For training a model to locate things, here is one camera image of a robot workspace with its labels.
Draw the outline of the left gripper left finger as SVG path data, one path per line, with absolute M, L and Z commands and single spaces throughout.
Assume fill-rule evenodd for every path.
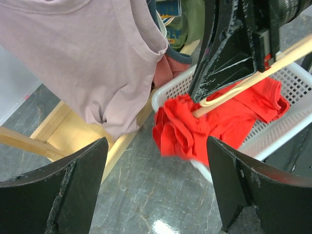
M 108 155 L 100 138 L 0 184 L 2 234 L 87 234 Z

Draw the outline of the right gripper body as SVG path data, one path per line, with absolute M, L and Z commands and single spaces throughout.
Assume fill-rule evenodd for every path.
M 243 0 L 244 25 L 247 26 L 251 57 L 244 63 L 250 72 L 264 72 L 277 61 L 279 30 L 288 22 L 286 0 Z

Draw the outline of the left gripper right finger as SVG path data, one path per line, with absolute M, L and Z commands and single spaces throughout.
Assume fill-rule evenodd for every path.
M 207 152 L 223 232 L 251 206 L 266 234 L 312 232 L 311 178 L 272 167 L 213 136 Z

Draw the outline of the mauve pink tank top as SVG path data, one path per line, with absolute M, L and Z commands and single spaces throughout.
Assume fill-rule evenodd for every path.
M 138 129 L 168 47 L 144 0 L 3 0 L 0 43 L 113 138 Z

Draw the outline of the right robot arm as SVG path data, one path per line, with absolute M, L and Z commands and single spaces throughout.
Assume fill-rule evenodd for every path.
M 207 0 L 204 37 L 189 95 L 199 103 L 210 94 L 264 72 L 280 50 L 279 30 L 310 0 Z

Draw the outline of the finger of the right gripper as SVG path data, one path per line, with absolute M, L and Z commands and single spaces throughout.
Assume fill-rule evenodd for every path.
M 189 95 L 199 103 L 257 71 L 251 0 L 206 0 L 204 37 Z

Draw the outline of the beige wooden hanger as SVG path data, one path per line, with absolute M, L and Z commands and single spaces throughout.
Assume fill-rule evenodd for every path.
M 239 82 L 235 87 L 230 89 L 228 92 L 224 93 L 222 96 L 212 100 L 207 101 L 206 99 L 202 100 L 199 104 L 201 108 L 192 112 L 192 115 L 196 118 L 203 116 L 209 111 L 215 109 L 226 101 L 237 96 L 241 92 L 250 88 L 251 86 L 262 81 L 264 78 L 269 77 L 273 73 L 282 69 L 283 67 L 291 64 L 292 62 L 302 58 L 303 56 L 312 52 L 312 36 L 308 35 L 304 39 L 300 40 L 286 51 L 277 56 L 277 61 L 264 72 L 256 72 L 254 75 L 244 79 Z

